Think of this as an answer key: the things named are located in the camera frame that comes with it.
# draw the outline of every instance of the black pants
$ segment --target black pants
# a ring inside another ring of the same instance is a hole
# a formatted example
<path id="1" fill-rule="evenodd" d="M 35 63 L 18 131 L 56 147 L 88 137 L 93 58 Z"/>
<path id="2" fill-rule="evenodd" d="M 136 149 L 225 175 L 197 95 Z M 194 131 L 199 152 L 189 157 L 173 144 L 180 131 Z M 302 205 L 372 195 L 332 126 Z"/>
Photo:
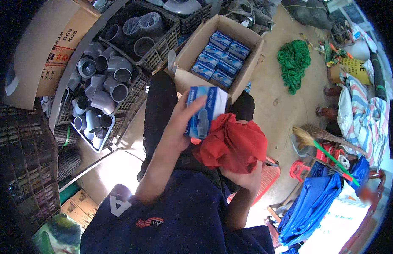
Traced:
<path id="1" fill-rule="evenodd" d="M 144 118 L 143 145 L 146 149 L 146 159 L 137 175 L 140 181 L 153 157 L 154 151 L 160 142 L 175 105 L 178 102 L 177 91 L 173 79 L 164 71 L 156 73 L 149 81 L 150 90 L 146 102 L 146 114 Z M 234 113 L 237 120 L 253 120 L 254 99 L 250 94 L 243 91 L 240 97 L 231 106 L 229 113 Z M 175 170 L 195 170 L 205 174 L 212 183 L 220 190 L 221 182 L 224 182 L 231 193 L 237 191 L 238 186 L 220 174 L 219 170 L 210 170 L 194 158 L 192 150 L 194 145 L 190 143 L 183 151 L 175 165 Z"/>

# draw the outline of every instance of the person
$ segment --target person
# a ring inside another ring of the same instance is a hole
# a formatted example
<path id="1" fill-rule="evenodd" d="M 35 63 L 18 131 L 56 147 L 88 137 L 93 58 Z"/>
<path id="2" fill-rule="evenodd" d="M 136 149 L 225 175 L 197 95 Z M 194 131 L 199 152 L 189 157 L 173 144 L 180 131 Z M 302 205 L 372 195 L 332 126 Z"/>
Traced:
<path id="1" fill-rule="evenodd" d="M 206 97 L 187 107 L 188 92 L 178 100 L 165 72 L 149 85 L 139 186 L 134 195 L 124 185 L 113 188 L 84 231 L 80 252 L 274 253 L 268 227 L 244 228 L 260 189 L 262 162 L 249 175 L 200 164 L 183 133 Z M 245 123 L 253 119 L 254 107 L 243 92 L 230 112 Z"/>

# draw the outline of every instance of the broom handle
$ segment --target broom handle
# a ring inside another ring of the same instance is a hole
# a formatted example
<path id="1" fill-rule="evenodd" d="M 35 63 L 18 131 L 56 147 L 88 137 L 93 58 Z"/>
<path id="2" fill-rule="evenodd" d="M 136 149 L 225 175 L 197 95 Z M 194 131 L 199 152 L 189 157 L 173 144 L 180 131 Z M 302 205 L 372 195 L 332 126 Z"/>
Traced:
<path id="1" fill-rule="evenodd" d="M 349 173 L 349 171 L 347 171 L 347 169 L 345 169 L 345 167 L 341 165 L 340 162 L 337 161 L 332 155 L 330 155 L 318 142 L 314 140 L 313 144 L 317 149 L 321 150 L 329 159 L 331 159 L 344 173 L 353 178 L 353 182 L 356 186 L 360 186 L 359 182 Z"/>

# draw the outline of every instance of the broom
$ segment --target broom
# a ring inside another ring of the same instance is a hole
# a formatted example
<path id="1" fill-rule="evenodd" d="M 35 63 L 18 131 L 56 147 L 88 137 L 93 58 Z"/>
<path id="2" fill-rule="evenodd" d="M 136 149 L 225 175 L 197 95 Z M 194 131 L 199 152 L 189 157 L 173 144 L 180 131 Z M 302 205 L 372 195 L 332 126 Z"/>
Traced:
<path id="1" fill-rule="evenodd" d="M 342 138 L 332 135 L 329 132 L 327 132 L 326 130 L 319 129 L 311 124 L 304 124 L 304 126 L 302 126 L 302 129 L 306 130 L 311 136 L 313 136 L 315 138 L 333 141 L 336 143 L 341 143 L 342 145 L 350 147 L 351 149 L 358 151 L 363 155 L 367 155 L 367 153 L 363 149 L 361 149 L 360 147 L 355 146 Z"/>
<path id="2" fill-rule="evenodd" d="M 317 149 L 321 150 L 321 152 L 323 152 L 329 159 L 331 159 L 335 163 L 335 165 L 337 165 L 344 173 L 352 177 L 355 185 L 360 186 L 359 182 L 349 173 L 349 171 L 347 171 L 347 169 L 345 169 L 345 167 L 341 165 L 339 161 L 337 161 L 318 142 L 316 142 L 307 131 L 296 126 L 292 126 L 292 132 L 294 133 L 295 136 L 298 137 L 298 141 L 300 142 L 298 148 L 300 150 L 307 145 L 315 146 Z"/>

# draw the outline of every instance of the wire mesh roll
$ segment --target wire mesh roll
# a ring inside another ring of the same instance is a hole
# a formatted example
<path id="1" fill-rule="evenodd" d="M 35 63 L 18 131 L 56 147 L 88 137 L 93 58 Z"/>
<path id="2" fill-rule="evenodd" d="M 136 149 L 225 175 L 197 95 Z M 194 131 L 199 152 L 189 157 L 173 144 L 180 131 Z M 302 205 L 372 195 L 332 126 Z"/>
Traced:
<path id="1" fill-rule="evenodd" d="M 70 124 L 63 124 L 54 128 L 54 138 L 58 146 L 71 147 L 78 143 L 77 131 Z"/>
<path id="2" fill-rule="evenodd" d="M 74 174 L 79 165 L 81 165 L 81 156 L 78 151 L 67 150 L 58 153 L 58 181 Z"/>

